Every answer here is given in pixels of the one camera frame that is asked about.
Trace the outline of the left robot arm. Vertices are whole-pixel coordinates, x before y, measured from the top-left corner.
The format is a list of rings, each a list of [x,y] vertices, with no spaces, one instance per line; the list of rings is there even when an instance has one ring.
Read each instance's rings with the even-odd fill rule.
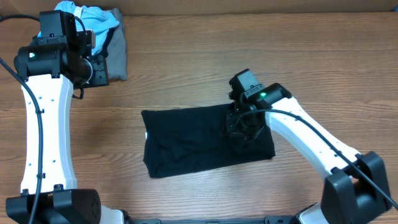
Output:
[[[27,155],[21,194],[6,200],[17,223],[130,223],[124,210],[101,203],[94,189],[81,189],[70,149],[70,107],[75,90],[106,86],[106,60],[91,53],[94,33],[60,10],[39,16],[40,35],[21,47],[9,67],[21,84],[27,113]]]

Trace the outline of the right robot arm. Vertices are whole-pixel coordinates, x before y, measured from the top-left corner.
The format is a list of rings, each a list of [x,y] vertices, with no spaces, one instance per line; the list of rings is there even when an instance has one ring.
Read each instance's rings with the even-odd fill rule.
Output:
[[[318,124],[279,83],[264,86],[245,69],[229,81],[234,106],[225,133],[248,142],[269,128],[284,137],[315,168],[323,195],[295,215],[271,216],[265,223],[369,223],[396,208],[382,158],[362,154]]]

